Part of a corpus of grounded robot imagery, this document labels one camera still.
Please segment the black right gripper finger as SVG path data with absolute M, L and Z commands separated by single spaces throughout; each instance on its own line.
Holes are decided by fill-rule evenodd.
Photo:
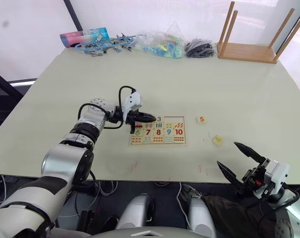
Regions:
M 234 144 L 238 147 L 238 149 L 245 154 L 247 157 L 252 158 L 254 161 L 256 161 L 259 164 L 264 163 L 266 160 L 265 157 L 259 155 L 256 151 L 254 151 L 252 148 L 239 143 L 239 142 L 234 142 Z
M 237 179 L 236 174 L 234 174 L 228 167 L 222 164 L 220 161 L 217 161 L 217 165 L 221 170 L 224 177 L 239 191 L 245 192 L 245 187 L 242 182 Z

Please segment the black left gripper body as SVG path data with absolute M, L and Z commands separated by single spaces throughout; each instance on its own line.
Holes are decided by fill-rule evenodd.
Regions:
M 125 124 L 130 125 L 130 134 L 134 134 L 135 132 L 135 125 L 137 122 L 142 122 L 143 120 L 143 113 L 139 110 L 137 111 L 129 111 L 125 120 Z

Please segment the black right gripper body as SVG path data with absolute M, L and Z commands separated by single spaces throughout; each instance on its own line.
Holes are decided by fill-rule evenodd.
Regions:
M 241 184 L 241 187 L 237 189 L 239 195 L 262 197 L 266 188 L 266 183 L 264 181 L 266 167 L 269 163 L 269 159 L 264 159 L 263 163 L 260 163 L 257 167 L 246 172 L 242 178 L 243 183 Z

